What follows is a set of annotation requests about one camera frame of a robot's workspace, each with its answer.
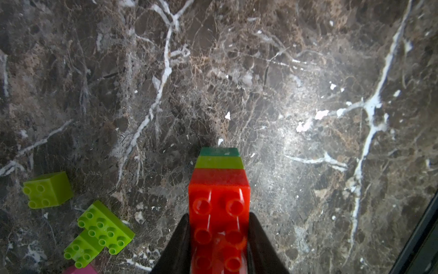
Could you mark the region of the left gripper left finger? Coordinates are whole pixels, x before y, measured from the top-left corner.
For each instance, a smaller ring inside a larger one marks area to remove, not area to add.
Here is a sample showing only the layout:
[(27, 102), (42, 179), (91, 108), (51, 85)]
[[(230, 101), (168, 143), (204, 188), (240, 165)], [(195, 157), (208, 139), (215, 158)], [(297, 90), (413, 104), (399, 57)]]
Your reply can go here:
[(186, 213), (150, 274), (190, 273), (190, 224)]

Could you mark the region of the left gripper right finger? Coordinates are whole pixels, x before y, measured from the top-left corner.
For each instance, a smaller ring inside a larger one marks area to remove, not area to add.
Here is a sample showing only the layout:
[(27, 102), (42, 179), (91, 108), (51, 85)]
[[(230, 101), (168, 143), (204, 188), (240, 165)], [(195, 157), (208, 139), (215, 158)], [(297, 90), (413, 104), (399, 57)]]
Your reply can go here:
[(249, 213), (248, 273), (289, 274), (255, 213)]

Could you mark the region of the red long lego brick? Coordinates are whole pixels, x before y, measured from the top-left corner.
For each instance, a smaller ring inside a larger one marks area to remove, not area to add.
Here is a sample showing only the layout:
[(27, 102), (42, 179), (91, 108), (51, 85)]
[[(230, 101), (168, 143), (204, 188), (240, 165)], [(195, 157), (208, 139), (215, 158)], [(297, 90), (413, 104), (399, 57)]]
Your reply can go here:
[(189, 186), (193, 274), (245, 274), (250, 184), (243, 169), (195, 169)]

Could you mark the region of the lime long lego brick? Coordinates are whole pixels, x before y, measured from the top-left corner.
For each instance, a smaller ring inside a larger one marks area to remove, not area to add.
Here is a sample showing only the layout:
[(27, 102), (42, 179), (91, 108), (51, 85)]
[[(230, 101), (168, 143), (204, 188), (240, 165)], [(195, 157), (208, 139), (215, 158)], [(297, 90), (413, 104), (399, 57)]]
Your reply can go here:
[(119, 254), (135, 237), (133, 230), (99, 200), (78, 218), (78, 226), (100, 246), (108, 248), (111, 255)]

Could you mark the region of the pink square lego brick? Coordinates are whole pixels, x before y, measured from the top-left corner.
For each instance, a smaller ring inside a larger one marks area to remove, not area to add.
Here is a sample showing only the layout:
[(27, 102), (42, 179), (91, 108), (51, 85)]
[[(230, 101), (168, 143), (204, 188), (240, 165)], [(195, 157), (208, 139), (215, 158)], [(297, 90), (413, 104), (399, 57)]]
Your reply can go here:
[(84, 268), (76, 268), (75, 266), (68, 267), (63, 274), (98, 274), (92, 265), (87, 265)]

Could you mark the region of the lime rectangular lego brick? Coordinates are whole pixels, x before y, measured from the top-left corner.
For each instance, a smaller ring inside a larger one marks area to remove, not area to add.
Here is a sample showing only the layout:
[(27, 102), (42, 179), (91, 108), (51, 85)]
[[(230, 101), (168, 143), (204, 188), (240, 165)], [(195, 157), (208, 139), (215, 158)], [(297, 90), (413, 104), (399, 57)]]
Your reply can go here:
[(199, 156), (195, 168), (243, 170), (244, 164), (239, 156)]

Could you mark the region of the dark green long lego brick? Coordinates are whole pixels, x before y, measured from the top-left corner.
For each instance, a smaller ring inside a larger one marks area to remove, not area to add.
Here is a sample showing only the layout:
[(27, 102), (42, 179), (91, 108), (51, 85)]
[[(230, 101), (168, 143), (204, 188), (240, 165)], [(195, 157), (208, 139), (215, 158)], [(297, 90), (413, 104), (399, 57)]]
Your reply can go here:
[(232, 156), (240, 157), (237, 148), (226, 147), (203, 147), (200, 151), (200, 156)]

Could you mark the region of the lime small lego brick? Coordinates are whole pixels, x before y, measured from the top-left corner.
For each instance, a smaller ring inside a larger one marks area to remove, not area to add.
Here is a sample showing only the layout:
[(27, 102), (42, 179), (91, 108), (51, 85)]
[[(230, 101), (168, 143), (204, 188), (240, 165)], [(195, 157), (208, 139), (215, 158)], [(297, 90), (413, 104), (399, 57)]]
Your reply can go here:
[(23, 184), (31, 209), (56, 207), (74, 196), (65, 171), (43, 174)]

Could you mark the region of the lime square lego brick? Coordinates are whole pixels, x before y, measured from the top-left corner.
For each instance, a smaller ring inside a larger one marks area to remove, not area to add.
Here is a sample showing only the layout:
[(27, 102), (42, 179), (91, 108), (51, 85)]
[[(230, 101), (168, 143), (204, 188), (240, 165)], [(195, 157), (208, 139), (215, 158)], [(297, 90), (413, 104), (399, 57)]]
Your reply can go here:
[(63, 251), (66, 260), (75, 261), (78, 269), (88, 266), (103, 250), (98, 239), (89, 235), (87, 230), (82, 231), (75, 240)]

